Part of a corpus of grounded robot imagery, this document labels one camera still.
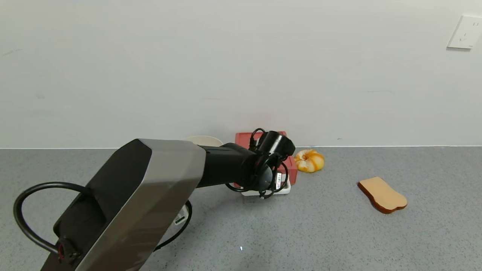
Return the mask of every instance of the barcode label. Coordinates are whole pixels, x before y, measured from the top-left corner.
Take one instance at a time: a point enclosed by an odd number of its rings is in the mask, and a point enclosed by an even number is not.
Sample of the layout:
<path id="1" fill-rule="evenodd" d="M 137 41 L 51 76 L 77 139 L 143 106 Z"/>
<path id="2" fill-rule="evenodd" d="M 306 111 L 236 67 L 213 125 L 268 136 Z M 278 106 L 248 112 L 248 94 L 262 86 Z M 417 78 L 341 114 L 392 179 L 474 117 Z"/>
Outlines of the barcode label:
<path id="1" fill-rule="evenodd" d="M 283 174 L 281 172 L 278 172 L 276 174 L 276 190 L 280 189 L 281 187 L 281 178 L 282 178 Z"/>

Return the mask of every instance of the robotic arm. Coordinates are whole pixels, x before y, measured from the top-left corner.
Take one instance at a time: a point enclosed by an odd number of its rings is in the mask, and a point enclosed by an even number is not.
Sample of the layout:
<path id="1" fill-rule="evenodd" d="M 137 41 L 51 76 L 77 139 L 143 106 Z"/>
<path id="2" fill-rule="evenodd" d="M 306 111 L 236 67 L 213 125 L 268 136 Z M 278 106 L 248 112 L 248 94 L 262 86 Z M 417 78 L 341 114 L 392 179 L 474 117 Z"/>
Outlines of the robotic arm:
<path id="1" fill-rule="evenodd" d="M 263 134 L 256 142 L 258 130 Z M 208 147 L 136 139 L 114 152 L 85 187 L 58 182 L 33 186 L 18 196 L 13 213 L 22 232 L 50 252 L 42 271 L 136 271 L 195 188 L 225 184 L 268 198 L 286 185 L 287 170 L 276 189 L 276 170 L 286 168 L 283 161 L 294 151 L 287 137 L 263 129 L 253 132 L 249 149 L 234 143 Z M 80 192 L 54 225 L 56 244 L 35 234 L 22 215 L 25 198 L 47 188 Z"/>

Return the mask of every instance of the toy donut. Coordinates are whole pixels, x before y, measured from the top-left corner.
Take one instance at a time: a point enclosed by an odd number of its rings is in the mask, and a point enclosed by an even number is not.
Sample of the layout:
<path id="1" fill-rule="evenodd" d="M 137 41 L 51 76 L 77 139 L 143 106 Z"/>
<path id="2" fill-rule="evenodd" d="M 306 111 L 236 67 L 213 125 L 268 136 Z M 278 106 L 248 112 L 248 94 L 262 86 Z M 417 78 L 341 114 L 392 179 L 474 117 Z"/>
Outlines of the toy donut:
<path id="1" fill-rule="evenodd" d="M 325 158 L 314 149 L 304 149 L 295 156 L 296 167 L 299 171 L 313 173 L 325 166 Z"/>

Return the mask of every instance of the toast slice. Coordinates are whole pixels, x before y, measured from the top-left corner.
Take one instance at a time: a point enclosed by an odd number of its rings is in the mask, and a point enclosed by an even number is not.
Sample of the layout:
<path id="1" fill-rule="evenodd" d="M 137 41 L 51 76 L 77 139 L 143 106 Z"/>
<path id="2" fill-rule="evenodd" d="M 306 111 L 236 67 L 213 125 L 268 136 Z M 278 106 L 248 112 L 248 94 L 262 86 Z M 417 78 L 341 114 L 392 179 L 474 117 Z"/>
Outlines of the toast slice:
<path id="1" fill-rule="evenodd" d="M 408 204 L 402 194 L 395 191 L 380 177 L 360 181 L 358 187 L 367 195 L 373 206 L 384 214 L 401 210 Z"/>

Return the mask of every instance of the wall outlet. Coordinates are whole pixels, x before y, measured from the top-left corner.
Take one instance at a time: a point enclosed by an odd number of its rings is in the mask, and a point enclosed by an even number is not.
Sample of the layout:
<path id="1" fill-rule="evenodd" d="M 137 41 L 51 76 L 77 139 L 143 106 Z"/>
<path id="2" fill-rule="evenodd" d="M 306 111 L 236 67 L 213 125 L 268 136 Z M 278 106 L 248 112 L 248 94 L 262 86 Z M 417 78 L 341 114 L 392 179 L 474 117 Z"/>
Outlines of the wall outlet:
<path id="1" fill-rule="evenodd" d="M 482 33 L 482 17 L 462 16 L 447 47 L 472 49 Z"/>

